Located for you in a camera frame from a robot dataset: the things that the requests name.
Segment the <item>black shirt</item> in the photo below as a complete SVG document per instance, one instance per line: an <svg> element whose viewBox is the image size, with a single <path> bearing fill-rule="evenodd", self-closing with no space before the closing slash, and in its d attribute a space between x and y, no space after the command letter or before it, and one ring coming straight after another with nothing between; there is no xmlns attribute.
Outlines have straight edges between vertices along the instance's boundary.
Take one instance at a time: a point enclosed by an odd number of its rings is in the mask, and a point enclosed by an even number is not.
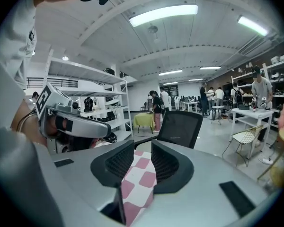
<svg viewBox="0 0 284 227"><path fill-rule="evenodd" d="M154 112L155 114L160 114L161 113L161 100L158 96L155 96L153 99L153 106L156 106Z"/></svg>
<svg viewBox="0 0 284 227"><path fill-rule="evenodd" d="M206 96L206 93L205 93L205 88L204 87L201 87L200 89L200 98L201 100L207 100L207 96Z"/></svg>

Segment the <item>chair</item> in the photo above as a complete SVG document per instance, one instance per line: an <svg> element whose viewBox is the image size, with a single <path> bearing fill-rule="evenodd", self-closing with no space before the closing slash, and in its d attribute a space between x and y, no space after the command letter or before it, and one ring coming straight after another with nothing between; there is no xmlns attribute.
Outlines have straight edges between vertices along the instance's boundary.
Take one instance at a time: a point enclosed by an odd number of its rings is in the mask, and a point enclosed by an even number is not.
<svg viewBox="0 0 284 227"><path fill-rule="evenodd" d="M147 102L144 103L144 106L140 107L140 112L146 111Z"/></svg>
<svg viewBox="0 0 284 227"><path fill-rule="evenodd" d="M157 140L193 149L202 121L202 115L197 113L169 111L164 116Z"/></svg>
<svg viewBox="0 0 284 227"><path fill-rule="evenodd" d="M243 147L243 145L251 143L250 144L250 152L249 152L249 155L250 155L251 149L252 149L252 142L255 139L258 138L262 128L263 128L263 125L259 125L259 126L256 126L256 127L253 127L253 128L250 128L250 129L247 129L247 130L244 130L244 131L241 131L239 133L235 133L235 134L232 135L232 140L235 139L237 142L239 142L239 146L236 149L236 153L243 158L246 167L248 167L250 157L248 159L248 162L246 163L245 158L241 155L242 147ZM228 149L228 147L224 150L224 152L222 154L222 158L223 158L224 153Z"/></svg>

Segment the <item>railing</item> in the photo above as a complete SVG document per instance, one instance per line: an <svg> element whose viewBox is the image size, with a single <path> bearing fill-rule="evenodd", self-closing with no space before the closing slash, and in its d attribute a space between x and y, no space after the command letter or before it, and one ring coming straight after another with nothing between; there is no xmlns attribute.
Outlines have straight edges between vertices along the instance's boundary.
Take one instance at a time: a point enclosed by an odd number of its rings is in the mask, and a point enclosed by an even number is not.
<svg viewBox="0 0 284 227"><path fill-rule="evenodd" d="M27 78L27 88L42 88L44 78ZM48 78L47 81L55 87L78 87L78 81Z"/></svg>

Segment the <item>white table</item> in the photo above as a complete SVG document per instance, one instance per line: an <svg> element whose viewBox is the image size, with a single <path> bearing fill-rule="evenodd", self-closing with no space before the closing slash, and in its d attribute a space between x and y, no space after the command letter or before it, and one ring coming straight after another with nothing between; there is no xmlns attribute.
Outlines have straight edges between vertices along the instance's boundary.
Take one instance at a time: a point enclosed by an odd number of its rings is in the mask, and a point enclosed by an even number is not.
<svg viewBox="0 0 284 227"><path fill-rule="evenodd" d="M219 109L224 108L224 106L212 106L212 108L216 109L216 119L218 120L219 124L221 125L220 119L218 119L218 112L219 112Z"/></svg>
<svg viewBox="0 0 284 227"><path fill-rule="evenodd" d="M245 123L245 126L250 125L252 127L255 127L258 125L263 125L262 129L267 128L268 130L265 133L264 144L261 149L262 151L263 147L266 145L266 141L267 141L269 130L270 130L271 119L272 119L272 115L274 112L270 110L259 109L259 108L257 108L255 112L253 112L252 108L250 108L249 110L242 110L242 109L234 108L231 111L233 112L233 119L232 119L232 128L231 128L231 135L229 137L229 142L232 140L232 135L234 132L236 120ZM244 117L236 118L236 114L244 115ZM268 122L262 122L262 120L265 118L269 118ZM250 159L252 152L255 149L256 141L257 139L253 141L251 145L251 152L250 152L250 155L247 157L247 159Z"/></svg>
<svg viewBox="0 0 284 227"><path fill-rule="evenodd" d="M186 105L187 105L187 111L189 111L189 105L193 105L193 104L195 104L195 112L196 112L196 114L198 113L198 111L197 111L197 104L198 104L198 102L189 102L189 103L185 103L185 102L182 102L183 104L184 104L184 110L186 109Z"/></svg>

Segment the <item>cap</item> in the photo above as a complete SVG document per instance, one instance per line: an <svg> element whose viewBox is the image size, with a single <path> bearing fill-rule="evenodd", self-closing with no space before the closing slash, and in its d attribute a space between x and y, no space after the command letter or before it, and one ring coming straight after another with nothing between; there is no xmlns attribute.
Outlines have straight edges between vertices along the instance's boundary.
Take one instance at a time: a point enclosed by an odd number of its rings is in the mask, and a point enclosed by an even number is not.
<svg viewBox="0 0 284 227"><path fill-rule="evenodd" d="M257 75L258 75L258 74L261 74L261 69L260 69L260 67L255 66L255 67L252 69L252 76L253 76L253 78L257 78Z"/></svg>
<svg viewBox="0 0 284 227"><path fill-rule="evenodd" d="M37 92L34 92L32 98L35 96L39 96L39 94Z"/></svg>

